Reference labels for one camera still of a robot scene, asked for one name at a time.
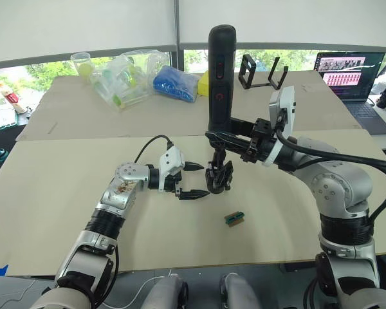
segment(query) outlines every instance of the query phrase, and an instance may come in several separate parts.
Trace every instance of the beige cardboard surface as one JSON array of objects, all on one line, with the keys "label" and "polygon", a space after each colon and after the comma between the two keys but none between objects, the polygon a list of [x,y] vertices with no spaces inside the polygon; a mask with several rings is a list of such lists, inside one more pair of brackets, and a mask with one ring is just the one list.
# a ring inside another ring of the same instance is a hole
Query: beige cardboard surface
[{"label": "beige cardboard surface", "polygon": [[[386,159],[364,130],[310,131],[341,152]],[[212,149],[203,136],[172,138],[186,160],[206,165]],[[89,221],[117,165],[133,161],[148,138],[99,138],[16,143],[0,170],[0,267],[7,275],[52,275]],[[165,141],[140,158],[157,166]],[[232,190],[196,201],[146,191],[118,238],[120,270],[271,263],[314,259],[320,252],[319,214],[299,180],[260,163],[234,164]],[[373,211],[386,197],[386,177],[363,166],[374,190]],[[206,189],[204,171],[183,173],[183,189]],[[243,211],[229,228],[224,216]],[[386,252],[386,211],[375,226],[377,253]]]},{"label": "beige cardboard surface", "polygon": [[[254,84],[266,82],[258,72]],[[277,72],[273,78],[280,77]],[[361,129],[357,121],[324,84],[316,71],[291,71],[283,86],[295,87],[295,130]],[[268,104],[275,90],[268,87],[244,90],[234,79],[232,116],[250,122],[269,119]],[[17,140],[71,138],[202,135],[208,125],[208,97],[188,103],[162,95],[117,113],[80,77],[57,77]]]}]

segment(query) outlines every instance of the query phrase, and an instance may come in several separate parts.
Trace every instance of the laptop keyboard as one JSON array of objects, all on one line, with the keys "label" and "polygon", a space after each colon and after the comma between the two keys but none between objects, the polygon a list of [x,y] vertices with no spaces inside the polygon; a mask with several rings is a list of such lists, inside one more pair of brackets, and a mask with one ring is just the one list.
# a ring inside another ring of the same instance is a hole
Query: laptop keyboard
[{"label": "laptop keyboard", "polygon": [[370,118],[377,116],[377,112],[368,104],[346,104],[353,117]]}]

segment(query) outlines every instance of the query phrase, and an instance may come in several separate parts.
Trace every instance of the floor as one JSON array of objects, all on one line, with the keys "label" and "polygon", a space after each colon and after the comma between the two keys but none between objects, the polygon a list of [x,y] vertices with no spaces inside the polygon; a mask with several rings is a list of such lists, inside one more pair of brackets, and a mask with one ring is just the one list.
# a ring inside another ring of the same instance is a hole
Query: floor
[{"label": "floor", "polygon": [[[243,265],[172,270],[172,273],[179,274],[188,283],[189,309],[220,309],[219,279],[223,274],[229,272],[237,272],[247,279],[265,309],[283,309],[292,306],[301,309],[304,289],[315,276],[314,268],[287,272],[283,265]],[[147,279],[168,274],[169,269],[120,274],[106,303],[111,306],[125,306],[130,303]],[[20,298],[22,292],[32,282],[29,279],[0,277],[0,306],[8,299]],[[41,292],[51,284],[52,281],[36,281],[19,302],[10,301],[2,308],[29,308]],[[147,283],[136,301],[128,308],[140,308],[153,284],[154,281]],[[332,300],[322,295],[319,289],[315,297],[317,308],[322,307],[326,300]]]}]

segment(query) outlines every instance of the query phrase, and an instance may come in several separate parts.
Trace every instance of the laptop screen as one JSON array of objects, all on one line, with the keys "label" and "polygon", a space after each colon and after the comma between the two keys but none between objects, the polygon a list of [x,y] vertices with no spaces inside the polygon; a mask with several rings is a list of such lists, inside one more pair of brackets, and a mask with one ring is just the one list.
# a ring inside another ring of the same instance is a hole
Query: laptop screen
[{"label": "laptop screen", "polygon": [[315,71],[340,99],[367,99],[384,53],[318,53]]}]

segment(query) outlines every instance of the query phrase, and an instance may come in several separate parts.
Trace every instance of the white wall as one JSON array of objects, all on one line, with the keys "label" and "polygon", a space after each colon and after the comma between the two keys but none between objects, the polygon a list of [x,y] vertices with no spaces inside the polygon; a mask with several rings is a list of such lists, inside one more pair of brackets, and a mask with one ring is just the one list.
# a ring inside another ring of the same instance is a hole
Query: white wall
[{"label": "white wall", "polygon": [[237,42],[386,47],[386,0],[179,0],[180,42],[231,24]]},{"label": "white wall", "polygon": [[173,0],[0,0],[0,61],[175,45]]}]

